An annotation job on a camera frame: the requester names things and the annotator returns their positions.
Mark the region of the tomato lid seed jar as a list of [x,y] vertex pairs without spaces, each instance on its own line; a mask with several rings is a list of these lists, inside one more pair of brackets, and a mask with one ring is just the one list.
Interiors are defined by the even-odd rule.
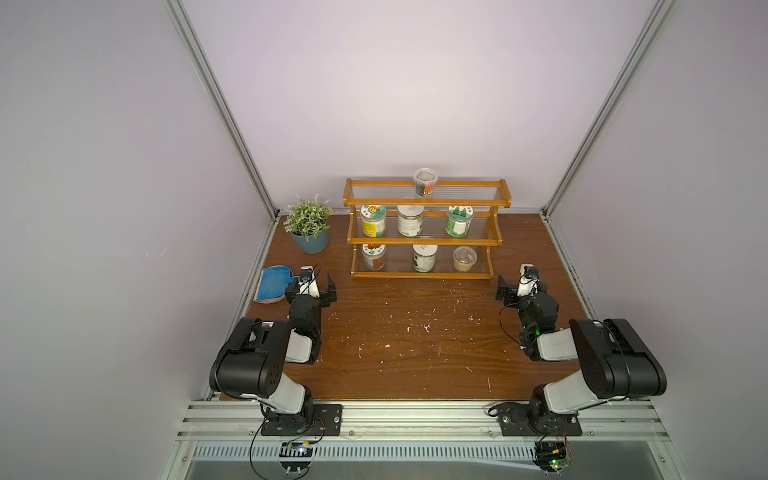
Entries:
[[387,264],[386,246],[384,244],[363,244],[361,246],[363,265],[370,271],[381,271]]

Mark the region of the green tree lid seed jar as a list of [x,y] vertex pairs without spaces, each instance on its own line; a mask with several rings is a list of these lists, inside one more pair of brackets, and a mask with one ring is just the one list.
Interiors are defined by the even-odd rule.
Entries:
[[468,235],[474,218],[472,206],[453,205],[446,210],[445,232],[453,238],[464,238]]

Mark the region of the sunflower lid seed jar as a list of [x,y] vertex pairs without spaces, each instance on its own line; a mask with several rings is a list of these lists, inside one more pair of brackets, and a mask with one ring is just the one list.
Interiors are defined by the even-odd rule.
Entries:
[[366,237],[381,238],[386,235],[387,209],[384,205],[363,205],[360,215]]

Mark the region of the white lid seed jar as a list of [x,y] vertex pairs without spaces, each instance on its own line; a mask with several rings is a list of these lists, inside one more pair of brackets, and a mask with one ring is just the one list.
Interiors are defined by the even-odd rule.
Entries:
[[408,238],[420,236],[423,230],[424,212],[423,205],[398,205],[398,233]]

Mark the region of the small clear cup dark contents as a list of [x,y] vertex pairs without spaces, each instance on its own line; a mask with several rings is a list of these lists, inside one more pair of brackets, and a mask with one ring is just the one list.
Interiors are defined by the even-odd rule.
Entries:
[[420,198],[431,198],[438,182],[438,174],[431,168],[419,168],[413,174],[415,193]]

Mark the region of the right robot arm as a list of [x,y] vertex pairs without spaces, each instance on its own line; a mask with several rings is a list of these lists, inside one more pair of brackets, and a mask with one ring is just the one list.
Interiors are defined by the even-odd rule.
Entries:
[[496,299],[517,312],[522,327],[517,343],[530,360],[579,364],[575,373],[537,386],[527,404],[511,402],[509,418],[521,417],[545,431],[574,424],[579,411],[611,400],[666,392],[664,369],[627,320],[571,319],[559,329],[559,303],[536,267],[527,266],[515,286],[500,277]]

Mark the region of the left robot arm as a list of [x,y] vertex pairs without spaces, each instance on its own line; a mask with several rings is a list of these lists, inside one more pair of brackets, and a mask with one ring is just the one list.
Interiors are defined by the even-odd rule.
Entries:
[[312,365],[322,347],[322,310],[337,300],[327,279],[322,291],[308,267],[285,290],[286,318],[241,318],[218,351],[209,373],[211,390],[239,400],[256,400],[269,422],[306,428],[315,420],[309,387],[293,381],[287,364]]

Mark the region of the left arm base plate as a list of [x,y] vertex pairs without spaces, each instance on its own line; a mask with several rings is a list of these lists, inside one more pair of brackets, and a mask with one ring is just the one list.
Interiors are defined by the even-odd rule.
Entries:
[[341,404],[321,403],[303,408],[296,414],[277,413],[263,407],[262,436],[339,436],[343,419]]

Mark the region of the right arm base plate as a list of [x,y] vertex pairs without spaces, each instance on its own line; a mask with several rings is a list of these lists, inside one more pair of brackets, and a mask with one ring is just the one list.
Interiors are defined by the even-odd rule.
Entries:
[[503,402],[490,408],[503,436],[579,437],[583,430],[575,414],[555,414],[546,407],[517,402]]

